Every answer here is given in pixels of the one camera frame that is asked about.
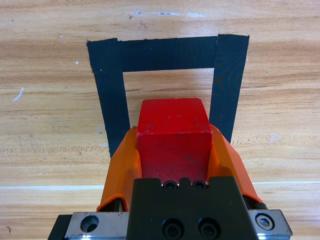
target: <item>wood grain surface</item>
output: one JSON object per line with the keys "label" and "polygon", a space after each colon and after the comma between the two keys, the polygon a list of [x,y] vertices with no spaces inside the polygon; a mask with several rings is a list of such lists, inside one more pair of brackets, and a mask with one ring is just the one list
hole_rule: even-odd
{"label": "wood grain surface", "polygon": [[[46,239],[58,214],[100,203],[110,156],[87,40],[217,34],[250,35],[231,144],[292,239],[320,239],[317,0],[0,0],[0,239]],[[131,126],[144,99],[208,111],[213,71],[124,73]]]}

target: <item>screw hole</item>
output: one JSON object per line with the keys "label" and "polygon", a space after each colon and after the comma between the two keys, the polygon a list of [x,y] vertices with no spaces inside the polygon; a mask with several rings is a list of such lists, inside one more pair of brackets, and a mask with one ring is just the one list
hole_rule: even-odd
{"label": "screw hole", "polygon": [[162,225],[163,235],[168,240],[178,240],[184,234],[183,224],[175,218],[169,218]]}
{"label": "screw hole", "polygon": [[214,240],[220,236],[221,228],[211,217],[204,217],[199,221],[199,231],[206,239]]}
{"label": "screw hole", "polygon": [[86,216],[80,225],[80,228],[85,233],[93,232],[99,225],[99,219],[95,215]]}

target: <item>screw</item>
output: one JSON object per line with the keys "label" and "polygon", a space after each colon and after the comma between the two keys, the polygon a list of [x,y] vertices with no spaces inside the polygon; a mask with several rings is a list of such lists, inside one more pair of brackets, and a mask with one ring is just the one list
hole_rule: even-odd
{"label": "screw", "polygon": [[168,189],[168,190],[175,190],[177,189],[177,184],[175,181],[166,181],[164,184],[163,184],[163,187]]}
{"label": "screw", "polygon": [[207,188],[207,184],[204,181],[195,181],[192,186],[196,189],[203,190]]}
{"label": "screw", "polygon": [[259,214],[255,218],[256,223],[264,230],[272,230],[274,228],[273,220],[270,216]]}

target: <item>black electrical tape strip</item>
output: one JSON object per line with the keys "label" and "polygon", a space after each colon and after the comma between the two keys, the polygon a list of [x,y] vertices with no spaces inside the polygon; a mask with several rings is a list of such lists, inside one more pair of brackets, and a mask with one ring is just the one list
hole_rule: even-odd
{"label": "black electrical tape strip", "polygon": [[249,36],[218,35],[209,121],[230,143]]}
{"label": "black electrical tape strip", "polygon": [[88,41],[87,47],[112,157],[130,129],[118,40]]}
{"label": "black electrical tape strip", "polygon": [[119,41],[123,72],[215,67],[216,36]]}
{"label": "black electrical tape strip", "polygon": [[110,156],[130,129],[122,72],[214,68],[209,120],[230,142],[248,41],[237,35],[89,41]]}

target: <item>white scratch mark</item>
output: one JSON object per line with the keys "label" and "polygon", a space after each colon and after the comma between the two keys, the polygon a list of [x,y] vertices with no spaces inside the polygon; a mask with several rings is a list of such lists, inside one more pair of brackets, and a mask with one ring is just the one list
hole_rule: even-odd
{"label": "white scratch mark", "polygon": [[142,14],[142,11],[133,11],[133,12],[131,12],[132,14],[135,14],[135,15],[140,15],[140,14]]}
{"label": "white scratch mark", "polygon": [[202,18],[202,17],[205,17],[206,15],[201,12],[189,12],[187,16],[192,18]]}
{"label": "white scratch mark", "polygon": [[166,16],[166,15],[174,15],[174,16],[180,16],[181,14],[178,12],[158,12],[158,11],[154,11],[151,12],[152,14],[158,14],[158,15],[162,15],[162,16]]}
{"label": "white scratch mark", "polygon": [[131,14],[135,15],[141,15],[141,14],[157,14],[161,16],[168,16],[168,15],[174,15],[174,16],[180,16],[181,14],[179,12],[160,12],[160,11],[153,11],[153,12],[148,12],[148,11],[133,11]]}
{"label": "white scratch mark", "polygon": [[23,92],[24,92],[24,88],[21,88],[21,91],[20,91],[19,95],[16,96],[16,97],[13,99],[13,101],[17,101],[17,100],[21,97],[21,95],[22,95]]}
{"label": "white scratch mark", "polygon": [[280,137],[280,134],[271,134],[270,135],[270,143],[273,143]]}
{"label": "white scratch mark", "polygon": [[191,17],[191,18],[202,18],[202,17],[206,16],[204,13],[201,13],[201,12],[188,12],[187,14],[183,14],[180,12],[133,11],[133,12],[131,12],[131,14],[138,15],[138,16],[141,14],[157,14],[157,15],[161,15],[161,16],[187,16],[187,17]]}

